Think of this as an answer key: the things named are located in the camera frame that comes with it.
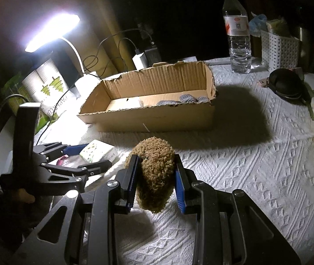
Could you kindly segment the metal thermos flask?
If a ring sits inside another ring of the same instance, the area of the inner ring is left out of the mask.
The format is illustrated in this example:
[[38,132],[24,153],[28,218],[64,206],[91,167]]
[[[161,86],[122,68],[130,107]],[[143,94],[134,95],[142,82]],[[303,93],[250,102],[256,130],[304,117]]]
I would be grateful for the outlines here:
[[310,46],[307,30],[302,27],[299,28],[299,40],[301,42],[300,64],[303,69],[308,69]]

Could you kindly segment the black round pouch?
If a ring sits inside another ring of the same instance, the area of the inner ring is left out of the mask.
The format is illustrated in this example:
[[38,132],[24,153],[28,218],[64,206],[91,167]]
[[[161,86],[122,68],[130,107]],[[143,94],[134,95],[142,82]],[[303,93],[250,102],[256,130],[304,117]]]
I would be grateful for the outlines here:
[[304,83],[299,75],[289,69],[276,69],[268,77],[268,88],[287,102],[299,104],[304,101]]

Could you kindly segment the white paper bag tree print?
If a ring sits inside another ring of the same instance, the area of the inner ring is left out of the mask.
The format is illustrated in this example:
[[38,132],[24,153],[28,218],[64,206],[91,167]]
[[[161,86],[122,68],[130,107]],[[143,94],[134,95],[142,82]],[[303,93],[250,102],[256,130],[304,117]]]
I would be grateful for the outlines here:
[[68,86],[52,59],[33,70],[22,84],[33,100],[41,103],[41,109],[48,117],[58,118],[66,110],[66,103],[75,98],[71,92],[62,97]]

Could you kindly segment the black dotted knit glove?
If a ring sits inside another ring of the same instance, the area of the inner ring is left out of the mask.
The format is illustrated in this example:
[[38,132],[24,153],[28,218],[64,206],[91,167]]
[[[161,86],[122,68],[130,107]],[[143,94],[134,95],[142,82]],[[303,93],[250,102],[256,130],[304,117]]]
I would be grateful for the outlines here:
[[179,97],[179,100],[160,100],[156,105],[163,106],[163,105],[170,105],[175,106],[179,104],[201,104],[209,102],[208,97],[200,96],[198,98],[190,95],[190,94],[183,94]]

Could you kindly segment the white LED desk lamp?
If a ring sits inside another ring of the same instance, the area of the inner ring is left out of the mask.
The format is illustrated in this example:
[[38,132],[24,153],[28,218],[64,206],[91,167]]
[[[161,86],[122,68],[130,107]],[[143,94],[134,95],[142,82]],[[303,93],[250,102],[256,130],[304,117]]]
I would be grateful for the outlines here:
[[78,50],[75,48],[72,42],[65,38],[65,35],[75,29],[79,22],[80,18],[77,14],[62,12],[54,15],[47,22],[45,22],[37,32],[35,32],[34,36],[27,43],[25,51],[27,53],[33,53],[39,48],[50,44],[51,42],[56,40],[63,40],[74,51],[79,61],[81,72],[84,74],[85,69]]

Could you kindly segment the white green small carton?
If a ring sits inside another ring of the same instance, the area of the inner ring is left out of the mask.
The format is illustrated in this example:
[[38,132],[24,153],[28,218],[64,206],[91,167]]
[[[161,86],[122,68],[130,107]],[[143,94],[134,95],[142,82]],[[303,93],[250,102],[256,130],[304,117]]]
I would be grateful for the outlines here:
[[94,139],[87,144],[79,153],[81,158],[87,163],[96,163],[109,160],[114,164],[118,160],[117,149],[110,144]]

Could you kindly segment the open cardboard box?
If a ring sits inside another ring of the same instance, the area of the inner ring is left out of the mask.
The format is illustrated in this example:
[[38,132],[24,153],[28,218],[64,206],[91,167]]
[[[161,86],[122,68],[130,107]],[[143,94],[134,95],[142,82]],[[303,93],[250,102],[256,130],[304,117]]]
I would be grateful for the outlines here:
[[[183,94],[207,103],[157,106]],[[110,76],[92,90],[78,117],[99,132],[166,132],[207,129],[216,103],[212,70],[205,62],[178,62]]]

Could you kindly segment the brown fuzzy cookie plush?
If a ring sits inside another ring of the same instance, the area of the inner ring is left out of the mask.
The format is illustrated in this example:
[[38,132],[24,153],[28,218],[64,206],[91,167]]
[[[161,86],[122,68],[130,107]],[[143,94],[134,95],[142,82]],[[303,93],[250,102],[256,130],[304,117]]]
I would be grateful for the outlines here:
[[137,202],[140,208],[157,214],[165,208],[173,193],[175,150],[166,140],[153,136],[139,142],[132,149],[125,166],[129,165],[134,154],[141,160]]

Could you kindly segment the white power adapter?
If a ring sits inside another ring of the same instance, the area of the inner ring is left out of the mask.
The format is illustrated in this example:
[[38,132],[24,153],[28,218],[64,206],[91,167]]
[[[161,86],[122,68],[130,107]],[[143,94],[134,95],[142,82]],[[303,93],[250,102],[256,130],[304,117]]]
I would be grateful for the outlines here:
[[136,70],[142,70],[149,67],[148,60],[145,56],[145,53],[136,54],[132,58],[133,64],[135,65]]

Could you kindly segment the clear plastic water bottle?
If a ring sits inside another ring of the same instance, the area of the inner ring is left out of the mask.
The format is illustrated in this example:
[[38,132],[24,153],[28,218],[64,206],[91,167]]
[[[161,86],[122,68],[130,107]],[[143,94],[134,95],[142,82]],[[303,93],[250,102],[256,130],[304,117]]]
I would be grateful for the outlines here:
[[229,42],[231,68],[247,74],[251,71],[250,28],[245,8],[238,0],[224,0],[223,19]]

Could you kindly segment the white embossed tablecloth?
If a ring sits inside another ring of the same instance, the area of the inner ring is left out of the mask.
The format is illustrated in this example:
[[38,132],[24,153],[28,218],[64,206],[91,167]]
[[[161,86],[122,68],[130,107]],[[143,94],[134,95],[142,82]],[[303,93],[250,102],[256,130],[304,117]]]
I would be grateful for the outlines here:
[[[244,190],[297,252],[314,264],[314,120],[306,106],[280,99],[258,80],[256,68],[236,74],[229,65],[212,65],[216,117],[209,131],[98,132],[66,111],[40,143],[85,144],[99,139],[117,148],[121,161],[151,136],[170,143],[185,168],[215,189]],[[159,214],[134,205],[116,216],[119,264],[192,264],[195,217],[182,215],[175,194]]]

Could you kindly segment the white perforated plastic basket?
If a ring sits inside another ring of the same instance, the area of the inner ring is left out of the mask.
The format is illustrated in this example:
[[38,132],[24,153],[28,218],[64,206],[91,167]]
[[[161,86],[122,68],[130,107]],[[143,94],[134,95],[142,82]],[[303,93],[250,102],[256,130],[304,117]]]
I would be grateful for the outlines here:
[[262,65],[272,72],[276,69],[296,68],[300,41],[261,31]]

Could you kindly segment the blue plastic bag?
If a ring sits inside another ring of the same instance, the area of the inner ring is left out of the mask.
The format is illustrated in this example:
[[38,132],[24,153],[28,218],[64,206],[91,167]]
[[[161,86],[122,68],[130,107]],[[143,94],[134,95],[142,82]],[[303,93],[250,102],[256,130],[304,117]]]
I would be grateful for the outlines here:
[[267,32],[267,17],[264,14],[254,16],[249,21],[250,34],[255,37],[261,37],[262,31]]

